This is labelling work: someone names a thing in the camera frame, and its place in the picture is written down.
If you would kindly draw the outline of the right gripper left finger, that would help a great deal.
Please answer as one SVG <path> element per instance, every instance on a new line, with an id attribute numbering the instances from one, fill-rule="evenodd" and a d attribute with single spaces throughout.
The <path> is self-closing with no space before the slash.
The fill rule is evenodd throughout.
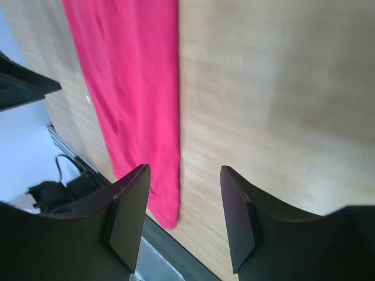
<path id="1" fill-rule="evenodd" d="M 151 170 L 60 208 L 31 214 L 1 204 L 2 280 L 128 280 L 135 272 Z"/>

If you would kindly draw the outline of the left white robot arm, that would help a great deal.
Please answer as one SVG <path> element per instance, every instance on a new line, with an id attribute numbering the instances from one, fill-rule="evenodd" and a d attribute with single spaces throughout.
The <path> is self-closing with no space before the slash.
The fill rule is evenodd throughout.
<path id="1" fill-rule="evenodd" d="M 43 100 L 48 94 L 61 89 L 59 82 L 27 69 L 1 53 L 1 111 Z M 67 159 L 80 173 L 79 177 L 67 184 L 62 182 L 60 157 Z M 59 173 L 58 181 L 44 181 L 26 192 L 35 201 L 33 207 L 43 213 L 57 213 L 63 206 L 110 185 L 103 175 L 94 171 L 79 156 L 59 154 L 54 161 Z"/>

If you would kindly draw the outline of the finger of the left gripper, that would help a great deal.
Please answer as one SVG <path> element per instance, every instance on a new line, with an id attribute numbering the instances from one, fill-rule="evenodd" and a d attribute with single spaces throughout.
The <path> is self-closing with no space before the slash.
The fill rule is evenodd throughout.
<path id="1" fill-rule="evenodd" d="M 8 109 L 45 99 L 62 89 L 59 82 L 15 63 L 1 53 L 0 109 Z"/>

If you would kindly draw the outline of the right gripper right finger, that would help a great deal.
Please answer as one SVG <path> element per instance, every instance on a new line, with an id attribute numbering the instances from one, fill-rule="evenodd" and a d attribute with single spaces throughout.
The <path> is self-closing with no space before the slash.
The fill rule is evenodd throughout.
<path id="1" fill-rule="evenodd" d="M 220 187 L 233 273 L 240 280 L 373 280 L 374 207 L 327 215 L 296 208 L 232 167 Z"/>

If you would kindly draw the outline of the pink red t shirt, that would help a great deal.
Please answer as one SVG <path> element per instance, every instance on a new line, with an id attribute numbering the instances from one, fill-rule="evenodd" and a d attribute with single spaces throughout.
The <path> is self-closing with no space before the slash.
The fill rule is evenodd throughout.
<path id="1" fill-rule="evenodd" d="M 64 1 L 112 171 L 151 168 L 148 209 L 166 229 L 180 210 L 177 1 Z"/>

